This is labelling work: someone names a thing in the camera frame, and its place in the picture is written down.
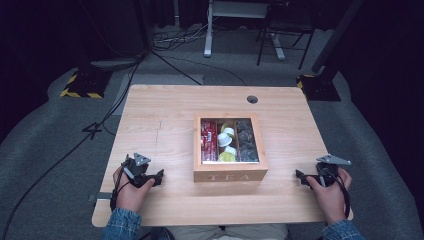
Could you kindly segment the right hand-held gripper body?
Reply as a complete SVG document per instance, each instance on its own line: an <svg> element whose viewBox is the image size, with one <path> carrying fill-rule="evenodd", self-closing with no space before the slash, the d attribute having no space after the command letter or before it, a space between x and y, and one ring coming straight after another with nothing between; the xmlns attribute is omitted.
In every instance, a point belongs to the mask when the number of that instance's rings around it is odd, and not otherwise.
<svg viewBox="0 0 424 240"><path fill-rule="evenodd" d="M338 168L340 165L351 165L350 160L328 154L317 158L316 169L318 173L318 181L323 187L331 186L338 176Z"/></svg>

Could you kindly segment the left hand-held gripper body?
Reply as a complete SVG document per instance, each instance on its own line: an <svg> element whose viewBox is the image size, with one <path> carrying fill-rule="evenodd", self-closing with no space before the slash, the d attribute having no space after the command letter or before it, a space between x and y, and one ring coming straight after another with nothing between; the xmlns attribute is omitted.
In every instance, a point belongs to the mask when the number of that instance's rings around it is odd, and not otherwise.
<svg viewBox="0 0 424 240"><path fill-rule="evenodd" d="M133 158L129 155L126 156L126 159L121 166L133 186L140 188L148 180L153 178L153 175L146 174L149 162L149 158L138 153L135 153Z"/></svg>

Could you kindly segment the person's right hand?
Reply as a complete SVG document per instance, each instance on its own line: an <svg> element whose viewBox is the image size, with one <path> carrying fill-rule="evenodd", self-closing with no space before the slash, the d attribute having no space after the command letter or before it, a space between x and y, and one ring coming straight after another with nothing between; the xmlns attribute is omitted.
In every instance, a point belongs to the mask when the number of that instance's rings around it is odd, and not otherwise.
<svg viewBox="0 0 424 240"><path fill-rule="evenodd" d="M345 199L340 186L335 183L330 187L321 186L314 178L307 177L313 188L318 205L328 224L339 220L346 220Z"/></svg>

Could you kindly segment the person's left hand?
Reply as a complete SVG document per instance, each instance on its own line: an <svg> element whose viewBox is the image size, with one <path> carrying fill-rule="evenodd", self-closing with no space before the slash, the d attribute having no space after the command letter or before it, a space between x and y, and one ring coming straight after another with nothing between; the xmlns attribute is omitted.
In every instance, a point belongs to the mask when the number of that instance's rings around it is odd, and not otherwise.
<svg viewBox="0 0 424 240"><path fill-rule="evenodd" d="M128 182L127 175L121 173L121 168L118 168L114 172L113 181L118 184L118 188L120 189L116 200L116 207L127 209L135 213L140 212L148 191L155 183L154 179L150 179L142 187L134 187Z"/></svg>

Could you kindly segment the row of red packets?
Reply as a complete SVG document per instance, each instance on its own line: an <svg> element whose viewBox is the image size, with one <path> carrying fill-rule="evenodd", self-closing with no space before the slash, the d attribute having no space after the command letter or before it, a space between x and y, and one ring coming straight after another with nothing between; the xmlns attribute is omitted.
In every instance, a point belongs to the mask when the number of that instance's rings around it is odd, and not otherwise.
<svg viewBox="0 0 424 240"><path fill-rule="evenodd" d="M217 129L212 120L201 121L201 159L215 161L217 150Z"/></svg>

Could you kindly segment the assorted tea packets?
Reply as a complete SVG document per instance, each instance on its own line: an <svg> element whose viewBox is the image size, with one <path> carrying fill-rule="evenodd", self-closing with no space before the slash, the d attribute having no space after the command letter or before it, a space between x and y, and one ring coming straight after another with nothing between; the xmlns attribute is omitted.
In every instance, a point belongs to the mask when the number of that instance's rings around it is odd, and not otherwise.
<svg viewBox="0 0 424 240"><path fill-rule="evenodd" d="M258 162L259 157L257 153L253 126L249 119L242 119L237 121L237 134L241 161Z"/></svg>

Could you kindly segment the wooden tea box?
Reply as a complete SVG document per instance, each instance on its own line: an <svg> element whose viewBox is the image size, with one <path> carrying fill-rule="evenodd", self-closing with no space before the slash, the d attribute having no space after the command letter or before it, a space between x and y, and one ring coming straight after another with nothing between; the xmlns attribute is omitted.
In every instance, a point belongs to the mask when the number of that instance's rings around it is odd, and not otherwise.
<svg viewBox="0 0 424 240"><path fill-rule="evenodd" d="M242 162L240 159L239 141L237 134L237 121L249 119L253 126L253 132L259 157L258 162ZM217 136L221 133L221 126L228 123L233 128L235 136L232 137L231 146L237 150L235 162L220 162L219 154L225 152L225 147L219 147L217 141L216 160L203 161L201 159L201 121L212 120L216 124ZM258 117L249 113L201 113L194 118L194 166L193 174L195 182L230 182L230 181L262 181L268 171L268 163L262 143Z"/></svg>

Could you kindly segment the large white creamer cup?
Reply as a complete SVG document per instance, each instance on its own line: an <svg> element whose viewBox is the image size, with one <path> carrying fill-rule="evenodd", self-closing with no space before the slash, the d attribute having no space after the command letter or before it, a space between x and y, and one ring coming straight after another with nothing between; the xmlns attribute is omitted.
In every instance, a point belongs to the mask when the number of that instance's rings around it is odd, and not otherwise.
<svg viewBox="0 0 424 240"><path fill-rule="evenodd" d="M232 137L227 133L220 133L217 136L218 146L226 147L232 143Z"/></svg>

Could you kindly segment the black stand base striped edge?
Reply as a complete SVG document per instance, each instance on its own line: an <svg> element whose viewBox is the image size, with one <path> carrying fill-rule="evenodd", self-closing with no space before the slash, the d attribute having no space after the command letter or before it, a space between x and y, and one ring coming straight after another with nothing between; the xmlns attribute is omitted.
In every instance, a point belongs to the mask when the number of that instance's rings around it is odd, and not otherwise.
<svg viewBox="0 0 424 240"><path fill-rule="evenodd" d="M91 73L76 70L69 78L61 97L94 98L104 97L112 73L102 70L94 70Z"/></svg>
<svg viewBox="0 0 424 240"><path fill-rule="evenodd" d="M339 102L341 100L333 82L323 80L320 76L299 75L296 77L296 85L308 101Z"/></svg>

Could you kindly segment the white desk foot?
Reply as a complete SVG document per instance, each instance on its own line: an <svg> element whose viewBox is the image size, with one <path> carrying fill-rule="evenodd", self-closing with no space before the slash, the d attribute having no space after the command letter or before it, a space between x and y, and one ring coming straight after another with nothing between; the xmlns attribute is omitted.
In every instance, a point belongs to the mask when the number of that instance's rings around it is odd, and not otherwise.
<svg viewBox="0 0 424 240"><path fill-rule="evenodd" d="M270 34L270 37L271 37L271 41L272 41L274 50L276 52L277 58L280 61L284 61L286 59L286 56L284 54L282 45L280 43L279 35L278 34L271 33Z"/></svg>

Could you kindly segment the white desk leg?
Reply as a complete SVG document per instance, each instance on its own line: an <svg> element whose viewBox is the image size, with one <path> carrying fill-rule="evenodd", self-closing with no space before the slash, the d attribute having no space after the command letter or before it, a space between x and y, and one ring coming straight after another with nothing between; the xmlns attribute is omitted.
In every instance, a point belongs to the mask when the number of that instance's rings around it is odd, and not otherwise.
<svg viewBox="0 0 424 240"><path fill-rule="evenodd" d="M209 58L212 55L212 35L213 35L213 1L208 0L208 11L207 11L207 32L205 38L205 46L203 55Z"/></svg>

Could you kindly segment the grey bracket at table edge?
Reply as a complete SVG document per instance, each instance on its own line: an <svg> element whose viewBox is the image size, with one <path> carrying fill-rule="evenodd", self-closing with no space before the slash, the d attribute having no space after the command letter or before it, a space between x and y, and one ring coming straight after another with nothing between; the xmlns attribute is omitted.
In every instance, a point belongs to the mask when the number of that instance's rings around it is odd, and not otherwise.
<svg viewBox="0 0 424 240"><path fill-rule="evenodd" d="M98 192L94 194L90 194L87 198L88 202L96 202L97 200L110 200L112 194L109 192Z"/></svg>

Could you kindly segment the black metal chair frame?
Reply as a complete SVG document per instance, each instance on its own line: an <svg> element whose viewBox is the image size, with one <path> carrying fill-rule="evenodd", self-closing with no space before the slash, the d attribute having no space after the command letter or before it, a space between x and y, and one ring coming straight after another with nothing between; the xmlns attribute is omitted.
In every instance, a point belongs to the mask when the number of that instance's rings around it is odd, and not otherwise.
<svg viewBox="0 0 424 240"><path fill-rule="evenodd" d="M277 37L278 35L296 36L297 39L292 44L293 50L296 50L296 45L300 39L304 35L308 35L306 46L300 48L303 55L298 69L301 69L316 30L319 14L320 11L313 7L312 0L271 0L266 8L264 22L256 38L256 41L260 42L256 65L260 65L262 53L266 47L265 39L267 35L270 37Z"/></svg>

